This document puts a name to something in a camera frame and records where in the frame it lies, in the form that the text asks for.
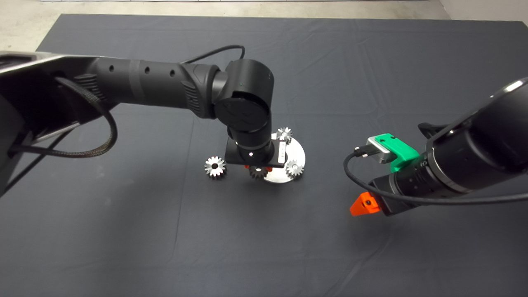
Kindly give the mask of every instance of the circular metal plate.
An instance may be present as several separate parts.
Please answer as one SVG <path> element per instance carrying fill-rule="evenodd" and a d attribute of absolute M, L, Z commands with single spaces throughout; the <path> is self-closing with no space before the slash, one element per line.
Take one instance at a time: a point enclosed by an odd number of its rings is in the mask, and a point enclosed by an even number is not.
<path fill-rule="evenodd" d="M 273 133 L 271 135 L 272 139 L 277 139 L 277 134 Z M 292 137 L 290 144 L 286 146 L 286 164 L 291 160 L 297 160 L 297 164 L 301 166 L 306 165 L 306 156 L 304 155 L 304 150 L 301 144 Z M 286 173 L 286 166 L 284 168 L 273 168 L 271 172 L 264 178 L 265 181 L 273 183 L 285 183 L 294 180 Z"/>

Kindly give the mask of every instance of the black cable sleeve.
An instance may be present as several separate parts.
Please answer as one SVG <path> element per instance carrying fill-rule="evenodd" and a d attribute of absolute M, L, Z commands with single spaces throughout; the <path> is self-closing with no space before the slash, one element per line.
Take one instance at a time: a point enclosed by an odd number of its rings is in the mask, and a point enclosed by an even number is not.
<path fill-rule="evenodd" d="M 83 87 L 77 85 L 76 83 L 62 77 L 56 77 L 61 85 L 71 89 L 75 93 L 79 94 L 84 98 L 91 106 L 93 106 L 107 121 L 110 125 L 110 137 L 106 140 L 105 143 L 99 147 L 94 148 L 93 150 L 85 152 L 63 152 L 57 150 L 51 150 L 44 147 L 35 147 L 35 146 L 26 146 L 26 145 L 13 145 L 10 148 L 12 152 L 24 152 L 24 153 L 33 153 L 33 154 L 43 154 L 57 157 L 66 157 L 66 158 L 90 158 L 100 156 L 108 152 L 116 143 L 117 140 L 117 125 L 116 121 L 112 117 L 112 114 L 100 104 L 100 99 L 92 94 L 90 91 L 84 89 Z"/>
<path fill-rule="evenodd" d="M 217 54 L 217 53 L 220 53 L 220 52 L 223 52 L 223 51 L 226 51 L 226 50 L 232 50 L 232 49 L 241 49 L 242 53 L 240 54 L 240 58 L 239 59 L 243 59 L 244 58 L 244 56 L 246 54 L 246 48 L 243 45 L 232 44 L 232 45 L 226 45 L 225 47 L 217 48 L 217 49 L 212 50 L 210 52 L 198 55 L 198 56 L 196 56 L 194 58 L 191 58 L 191 59 L 188 59 L 188 60 L 185 60 L 185 61 L 181 61 L 180 64 L 193 63 L 193 62 L 205 59 L 207 57 L 210 57 L 210 56 L 212 56 L 214 54 Z"/>
<path fill-rule="evenodd" d="M 482 205 L 482 204 L 496 204 L 496 203 L 507 203 L 507 202 L 519 202 L 528 200 L 528 193 L 505 195 L 505 196 L 494 196 L 494 197 L 476 197 L 476 198 L 430 198 L 430 197 L 414 197 L 394 194 L 386 191 L 379 190 L 356 177 L 350 169 L 348 164 L 354 157 L 358 157 L 359 153 L 354 152 L 348 155 L 343 161 L 343 168 L 346 176 L 359 185 L 361 188 L 394 200 L 415 203 L 420 205 Z"/>
<path fill-rule="evenodd" d="M 71 131 L 67 131 L 59 135 L 49 146 L 48 150 L 52 150 L 54 147 L 56 147 L 68 134 L 70 134 Z M 35 158 L 35 160 L 31 161 L 26 168 L 24 168 L 19 174 L 17 174 L 5 187 L 4 194 L 9 191 L 13 186 L 18 183 L 19 180 L 21 180 L 26 174 L 32 170 L 42 159 L 44 159 L 46 155 L 40 154 L 38 157 Z"/>

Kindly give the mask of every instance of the table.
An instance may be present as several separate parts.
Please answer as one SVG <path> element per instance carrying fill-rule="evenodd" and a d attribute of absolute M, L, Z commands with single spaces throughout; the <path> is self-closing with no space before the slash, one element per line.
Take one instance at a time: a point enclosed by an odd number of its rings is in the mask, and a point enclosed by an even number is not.
<path fill-rule="evenodd" d="M 88 160 L 47 157 L 0 200 L 0 292 L 31 296 L 523 296 L 528 203 L 420 207 L 353 218 L 342 160 L 392 133 L 448 123 L 528 76 L 521 22 L 62 15 L 40 51 L 180 61 L 227 44 L 275 75 L 274 128 L 293 129 L 304 176 L 252 180 L 218 121 L 120 105 L 119 139 Z M 238 52 L 204 60 L 224 68 Z M 104 119 L 58 147 L 107 137 Z M 24 157 L 23 166 L 30 160 Z M 365 180 L 386 174 L 354 163 Z M 525 191 L 525 177 L 481 194 Z"/>

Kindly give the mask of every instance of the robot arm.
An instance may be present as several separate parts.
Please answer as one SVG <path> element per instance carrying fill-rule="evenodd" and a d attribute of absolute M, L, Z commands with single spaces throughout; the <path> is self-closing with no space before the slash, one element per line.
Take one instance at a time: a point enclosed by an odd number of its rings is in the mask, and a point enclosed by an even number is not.
<path fill-rule="evenodd" d="M 0 52 L 0 193 L 21 154 L 10 148 L 62 134 L 101 116 L 58 83 L 64 78 L 110 110 L 119 103 L 185 108 L 228 129 L 228 163 L 283 167 L 271 139 L 274 77 L 262 63 L 214 65 L 50 53 Z"/>
<path fill-rule="evenodd" d="M 369 186 L 374 188 L 358 198 L 351 212 L 360 215 L 382 210 L 390 216 L 428 204 L 498 203 L 527 199 L 528 195 L 522 194 L 515 199 L 457 198 L 527 172 L 527 99 L 528 78 L 524 78 L 498 91 L 480 109 L 447 126 L 422 125 L 429 127 L 427 131 L 422 130 L 430 136 L 426 151 L 415 153 L 407 160 L 399 160 L 403 166 L 392 166 L 391 174 L 372 180 Z M 393 155 L 394 152 L 408 147 L 405 144 L 395 145 L 392 149 L 384 146 L 391 141 L 400 142 L 398 139 L 385 139 L 374 143 L 381 148 L 369 143 L 359 147 L 356 155 L 379 155 L 383 161 L 395 162 L 393 160 L 398 158 Z M 349 178 L 355 179 L 347 166 L 345 171 Z"/>

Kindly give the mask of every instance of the silver gear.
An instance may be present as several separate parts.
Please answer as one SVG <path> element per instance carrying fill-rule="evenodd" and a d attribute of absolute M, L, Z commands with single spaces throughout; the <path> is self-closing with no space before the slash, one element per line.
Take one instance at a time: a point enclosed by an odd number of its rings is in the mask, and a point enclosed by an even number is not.
<path fill-rule="evenodd" d="M 277 139 L 286 141 L 286 144 L 290 144 L 293 132 L 288 127 L 282 127 L 277 130 Z"/>
<path fill-rule="evenodd" d="M 266 167 L 249 166 L 249 175 L 254 179 L 263 179 L 268 175 Z"/>
<path fill-rule="evenodd" d="M 227 170 L 225 161 L 218 156 L 207 159 L 204 167 L 205 173 L 212 179 L 221 178 Z"/>
<path fill-rule="evenodd" d="M 298 164 L 297 160 L 291 160 L 286 164 L 286 174 L 293 179 L 301 176 L 303 172 L 304 166 Z"/>

